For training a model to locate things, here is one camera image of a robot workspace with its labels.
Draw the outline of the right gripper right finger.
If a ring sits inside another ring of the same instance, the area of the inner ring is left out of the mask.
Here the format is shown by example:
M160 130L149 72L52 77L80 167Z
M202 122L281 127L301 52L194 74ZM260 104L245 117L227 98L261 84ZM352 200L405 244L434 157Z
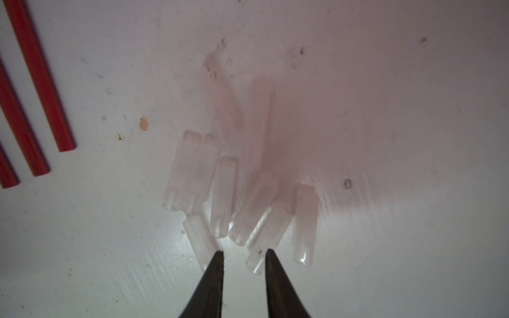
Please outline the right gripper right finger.
M311 318L273 249L265 256L265 282L270 318Z

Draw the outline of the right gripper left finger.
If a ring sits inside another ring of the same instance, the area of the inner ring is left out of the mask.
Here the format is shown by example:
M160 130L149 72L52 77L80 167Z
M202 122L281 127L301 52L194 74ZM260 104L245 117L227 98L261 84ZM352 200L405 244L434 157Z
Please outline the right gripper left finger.
M216 251L180 318L221 318L224 252Z

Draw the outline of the clear protective cap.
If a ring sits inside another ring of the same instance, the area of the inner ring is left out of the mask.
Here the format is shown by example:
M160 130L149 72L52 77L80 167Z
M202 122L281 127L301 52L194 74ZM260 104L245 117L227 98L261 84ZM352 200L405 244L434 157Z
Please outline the clear protective cap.
M225 238L229 233L237 166L238 159L236 157L222 156L216 168L209 231L217 239Z
M245 205L233 221L229 238L238 246L245 246L261 217L269 208L279 188L279 177L264 172L249 194Z
M178 211L183 208L187 187L195 167L200 144L200 133L191 130L184 131L177 145L163 197L163 207L165 209Z
M319 197L310 185L296 184L293 196L294 260L302 266L313 264L319 213Z
M276 202L257 239L249 249L246 265L253 274L259 275L262 273L265 268L265 254L267 250L277 248L291 220L290 206L283 202Z
M184 222L184 230L200 268L205 272L214 254L219 250L201 215L191 215Z
M213 174L220 155L220 145L212 133L208 133L198 149L196 169L189 187L187 215L201 212L207 198Z
M248 93L241 151L241 167L249 172L261 168L273 95L274 80L272 78L259 76L253 80Z

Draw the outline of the red carving knife short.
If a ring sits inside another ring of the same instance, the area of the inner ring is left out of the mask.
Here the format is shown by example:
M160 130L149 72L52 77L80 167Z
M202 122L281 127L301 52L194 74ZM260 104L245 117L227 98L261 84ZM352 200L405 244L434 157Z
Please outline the red carving knife short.
M1 62L1 108L33 176L50 172L50 166L32 130L9 74Z

